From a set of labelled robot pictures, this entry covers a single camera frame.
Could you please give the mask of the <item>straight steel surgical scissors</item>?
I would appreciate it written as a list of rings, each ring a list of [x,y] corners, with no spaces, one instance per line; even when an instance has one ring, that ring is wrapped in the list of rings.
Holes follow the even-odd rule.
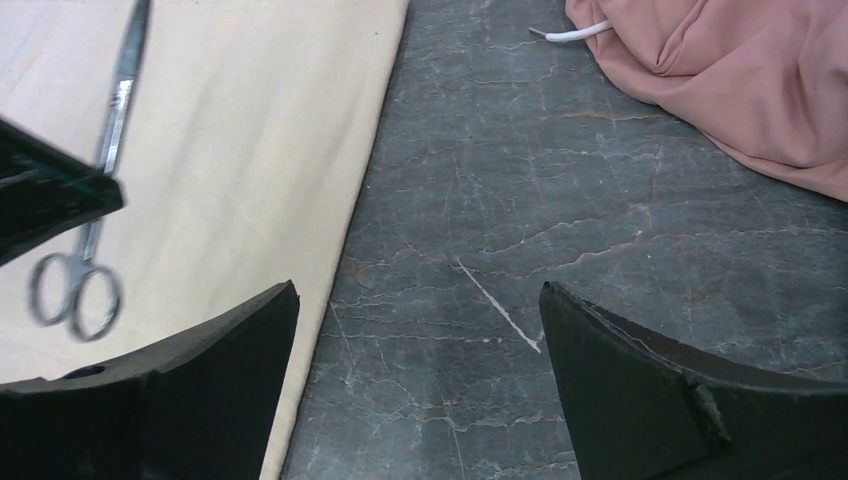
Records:
[[[114,178],[119,162],[122,140],[127,118],[130,115],[133,92],[141,70],[146,45],[151,2],[139,0],[134,3],[123,44],[119,51],[117,68],[113,76],[107,115],[101,131],[99,150],[95,157],[95,169],[107,179]],[[99,244],[103,219],[95,218],[80,227],[75,249],[71,253],[54,252],[42,257],[32,268],[29,277],[29,310],[42,326],[49,327],[62,322],[69,324],[72,336],[81,342],[94,342],[106,336],[114,327],[122,309],[122,286],[119,276],[108,266],[98,264],[94,257]],[[53,262],[62,263],[69,277],[69,286],[64,295],[61,310],[47,316],[41,302],[41,280]],[[89,280],[102,275],[108,280],[111,304],[100,326],[92,331],[85,330],[82,314],[82,299]]]

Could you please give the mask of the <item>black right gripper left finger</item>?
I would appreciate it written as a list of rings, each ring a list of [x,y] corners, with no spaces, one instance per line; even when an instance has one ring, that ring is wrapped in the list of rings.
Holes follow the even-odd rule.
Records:
[[[256,479],[300,301],[290,282],[128,354],[1,388],[5,479]]]

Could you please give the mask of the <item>beige cloth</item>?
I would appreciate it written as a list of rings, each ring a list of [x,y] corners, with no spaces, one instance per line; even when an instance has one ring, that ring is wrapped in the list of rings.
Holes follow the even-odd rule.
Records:
[[[28,311],[1,270],[1,378],[56,378],[192,327],[268,287],[300,297],[260,477],[277,478],[374,143],[404,1],[156,1],[117,175],[125,207],[97,251],[124,308],[83,344]]]

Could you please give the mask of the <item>pink crumpled cloth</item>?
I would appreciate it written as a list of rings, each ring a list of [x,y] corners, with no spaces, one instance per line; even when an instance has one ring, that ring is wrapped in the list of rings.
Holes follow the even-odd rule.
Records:
[[[833,1],[569,1],[627,95],[688,122],[764,175],[847,197],[847,5]]]

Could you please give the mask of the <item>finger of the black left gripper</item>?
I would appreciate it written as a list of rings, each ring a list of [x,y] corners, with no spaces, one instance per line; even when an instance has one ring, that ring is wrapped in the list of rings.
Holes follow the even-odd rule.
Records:
[[[120,184],[1,122],[1,263],[124,207]]]

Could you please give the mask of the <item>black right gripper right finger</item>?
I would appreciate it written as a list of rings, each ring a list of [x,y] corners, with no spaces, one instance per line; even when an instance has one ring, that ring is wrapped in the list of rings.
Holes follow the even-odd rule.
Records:
[[[847,386],[737,363],[543,285],[539,310],[585,479],[843,479]]]

